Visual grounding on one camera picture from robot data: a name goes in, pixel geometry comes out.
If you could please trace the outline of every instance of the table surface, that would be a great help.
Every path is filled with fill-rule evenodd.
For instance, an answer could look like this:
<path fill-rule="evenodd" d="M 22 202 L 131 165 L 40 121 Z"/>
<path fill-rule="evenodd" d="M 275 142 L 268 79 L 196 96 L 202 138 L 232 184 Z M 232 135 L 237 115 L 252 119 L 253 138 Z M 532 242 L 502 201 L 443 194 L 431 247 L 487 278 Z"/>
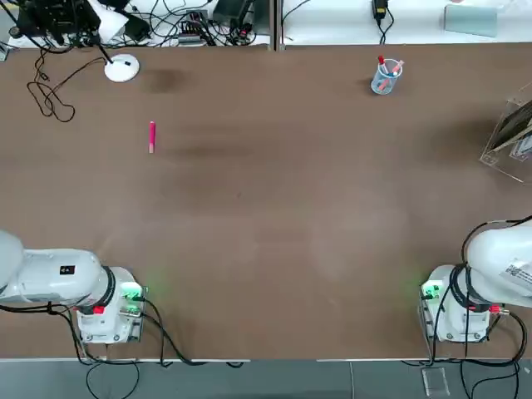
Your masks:
<path fill-rule="evenodd" d="M 382 49 L 131 49 L 135 80 L 96 64 L 59 91 L 76 107 L 66 124 L 26 92 L 37 51 L 12 53 L 0 226 L 131 270 L 189 357 L 426 357 L 419 285 L 459 261 L 478 223 L 530 212 L 530 189 L 478 158 L 532 45 L 386 46 L 405 70 L 375 96 Z M 97 56 L 49 56 L 45 71 L 60 81 Z M 0 324 L 0 357 L 74 356 L 56 318 Z M 502 327 L 470 355 L 511 357 L 519 335 Z M 157 358 L 159 345 L 148 326 L 108 354 Z"/>

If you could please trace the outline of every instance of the pen cup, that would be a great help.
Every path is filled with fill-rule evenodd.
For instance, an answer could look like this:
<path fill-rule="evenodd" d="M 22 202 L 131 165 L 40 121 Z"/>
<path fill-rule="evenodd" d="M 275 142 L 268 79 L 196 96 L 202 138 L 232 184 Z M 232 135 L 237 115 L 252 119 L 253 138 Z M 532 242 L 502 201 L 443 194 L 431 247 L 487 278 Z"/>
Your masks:
<path fill-rule="evenodd" d="M 398 64 L 399 61 L 389 58 L 385 59 L 384 66 L 386 66 L 388 73 L 384 72 L 385 70 L 383 65 L 377 64 L 377 72 L 375 72 L 375 76 L 372 80 L 372 90 L 375 93 L 385 95 L 392 92 L 393 87 L 396 85 L 397 79 L 399 79 L 399 76 L 402 74 L 402 66 L 399 66 L 399 70 L 395 76 L 392 74 L 393 68 L 397 67 Z"/>

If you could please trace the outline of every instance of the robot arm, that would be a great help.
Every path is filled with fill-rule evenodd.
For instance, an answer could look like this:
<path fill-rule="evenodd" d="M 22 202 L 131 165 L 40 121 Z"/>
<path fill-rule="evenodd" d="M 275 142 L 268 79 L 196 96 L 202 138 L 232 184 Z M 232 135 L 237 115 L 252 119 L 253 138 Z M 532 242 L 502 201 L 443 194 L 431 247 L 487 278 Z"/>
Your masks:
<path fill-rule="evenodd" d="M 0 301 L 46 302 L 88 307 L 109 290 L 98 258 L 78 249 L 24 249 L 20 240 L 0 231 Z"/>
<path fill-rule="evenodd" d="M 79 249 L 24 249 L 0 230 L 0 303 L 55 302 L 76 306 L 84 342 L 138 340 L 145 290 L 123 268 L 101 266 Z"/>
<path fill-rule="evenodd" d="M 532 221 L 476 235 L 467 263 L 469 268 L 440 266 L 423 284 L 427 335 L 436 328 L 441 341 L 479 342 L 488 332 L 490 312 L 500 311 L 491 305 L 532 308 Z"/>
<path fill-rule="evenodd" d="M 482 298 L 532 308 L 532 222 L 478 234 L 467 259 Z"/>

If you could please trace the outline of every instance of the red marker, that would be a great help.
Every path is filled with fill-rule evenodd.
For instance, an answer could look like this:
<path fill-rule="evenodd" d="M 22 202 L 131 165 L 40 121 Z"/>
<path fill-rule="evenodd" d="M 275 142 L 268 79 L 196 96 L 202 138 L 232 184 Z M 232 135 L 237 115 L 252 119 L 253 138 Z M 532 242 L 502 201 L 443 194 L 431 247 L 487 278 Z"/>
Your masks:
<path fill-rule="evenodd" d="M 150 154 L 155 152 L 155 122 L 150 122 Z"/>
<path fill-rule="evenodd" d="M 388 72 L 388 69 L 386 68 L 386 64 L 384 63 L 384 57 L 383 56 L 379 56 L 379 64 L 381 64 L 381 68 L 384 71 L 384 73 L 389 75 L 390 72 Z"/>

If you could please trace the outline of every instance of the white object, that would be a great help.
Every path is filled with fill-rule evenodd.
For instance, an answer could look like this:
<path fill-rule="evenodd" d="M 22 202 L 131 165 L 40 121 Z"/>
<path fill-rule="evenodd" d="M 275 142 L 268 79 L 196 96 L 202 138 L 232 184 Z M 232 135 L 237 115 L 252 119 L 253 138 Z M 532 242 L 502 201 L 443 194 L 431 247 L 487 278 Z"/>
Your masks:
<path fill-rule="evenodd" d="M 142 287 L 123 268 L 103 268 L 79 249 L 24 249 L 0 230 L 0 303 L 54 302 L 76 306 L 84 342 L 127 342 L 140 314 L 127 312 L 126 293 Z"/>
<path fill-rule="evenodd" d="M 130 81 L 140 70 L 139 61 L 130 54 L 118 54 L 111 57 L 112 62 L 105 66 L 106 76 L 115 82 Z"/>
<path fill-rule="evenodd" d="M 98 34 L 102 43 L 109 42 L 129 21 L 125 15 L 108 10 L 97 0 L 87 0 L 92 9 L 100 18 Z"/>
<path fill-rule="evenodd" d="M 487 302 L 532 308 L 532 221 L 478 234 L 467 248 L 467 261 L 471 268 L 471 287 Z M 424 293 L 436 287 L 438 292 L 438 298 L 426 301 L 425 318 L 432 321 L 428 326 L 433 326 L 436 321 L 454 267 L 448 264 L 436 268 L 422 286 Z M 460 291 L 467 295 L 465 270 L 460 273 L 457 282 Z M 454 299 L 451 292 L 447 294 L 443 305 L 446 311 L 440 312 L 437 337 L 441 341 L 464 342 L 466 309 Z M 490 312 L 470 312 L 469 320 L 467 341 L 484 339 L 490 323 Z"/>

